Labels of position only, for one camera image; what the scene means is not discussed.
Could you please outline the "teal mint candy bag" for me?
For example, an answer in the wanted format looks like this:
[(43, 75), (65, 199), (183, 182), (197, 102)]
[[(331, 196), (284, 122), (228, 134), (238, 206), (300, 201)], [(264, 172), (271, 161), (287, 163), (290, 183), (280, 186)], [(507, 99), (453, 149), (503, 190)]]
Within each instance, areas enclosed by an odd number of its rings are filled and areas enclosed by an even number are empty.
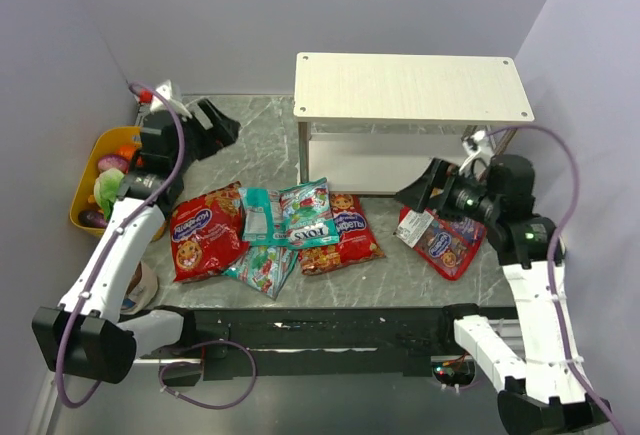
[(296, 260), (295, 252), (285, 247), (253, 246), (223, 275), (276, 299), (293, 272)]

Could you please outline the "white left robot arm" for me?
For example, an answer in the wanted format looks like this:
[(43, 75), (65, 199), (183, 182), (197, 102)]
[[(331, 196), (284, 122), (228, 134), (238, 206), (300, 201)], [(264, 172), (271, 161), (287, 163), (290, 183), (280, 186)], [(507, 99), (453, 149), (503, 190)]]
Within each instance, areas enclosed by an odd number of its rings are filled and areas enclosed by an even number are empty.
[(234, 144), (240, 123), (208, 99), (204, 116), (151, 111), (140, 129), (141, 146), (120, 184), (106, 230), (85, 269), (54, 308), (41, 307), (32, 329), (47, 367), (116, 384), (135, 359), (197, 336), (194, 314), (161, 306), (121, 321), (126, 290), (155, 234), (169, 218), (190, 165)]

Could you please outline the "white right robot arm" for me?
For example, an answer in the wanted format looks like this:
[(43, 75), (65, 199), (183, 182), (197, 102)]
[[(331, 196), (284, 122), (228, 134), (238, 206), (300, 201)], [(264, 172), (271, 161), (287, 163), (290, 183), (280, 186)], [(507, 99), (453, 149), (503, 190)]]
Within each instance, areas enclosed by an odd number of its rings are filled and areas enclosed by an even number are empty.
[(568, 317), (564, 250), (556, 224), (534, 211), (535, 173), (517, 155), (491, 157), (479, 178), (435, 158), (396, 193), (415, 215), (470, 219), (487, 240), (515, 302), (524, 354), (518, 356), (474, 304), (444, 308), (441, 339), (471, 354), (497, 392), (509, 434), (581, 432), (608, 422), (610, 404), (588, 387)]

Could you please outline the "teal Fox's candy bag front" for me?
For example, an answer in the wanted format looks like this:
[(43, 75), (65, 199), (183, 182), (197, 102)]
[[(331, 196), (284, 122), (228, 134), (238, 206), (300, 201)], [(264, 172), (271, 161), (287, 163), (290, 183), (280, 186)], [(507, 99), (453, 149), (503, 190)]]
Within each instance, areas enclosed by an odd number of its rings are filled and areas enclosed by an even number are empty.
[(286, 246), (302, 250), (339, 242), (326, 178), (280, 192)]

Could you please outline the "teal candy bag back side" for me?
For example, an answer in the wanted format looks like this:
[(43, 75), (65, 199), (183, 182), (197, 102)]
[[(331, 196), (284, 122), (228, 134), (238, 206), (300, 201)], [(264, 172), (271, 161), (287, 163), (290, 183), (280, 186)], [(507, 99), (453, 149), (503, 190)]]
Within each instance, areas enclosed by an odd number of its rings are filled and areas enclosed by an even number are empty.
[(251, 246), (278, 246), (286, 242), (286, 229), (278, 190), (245, 187), (239, 189), (244, 210), (243, 240)]

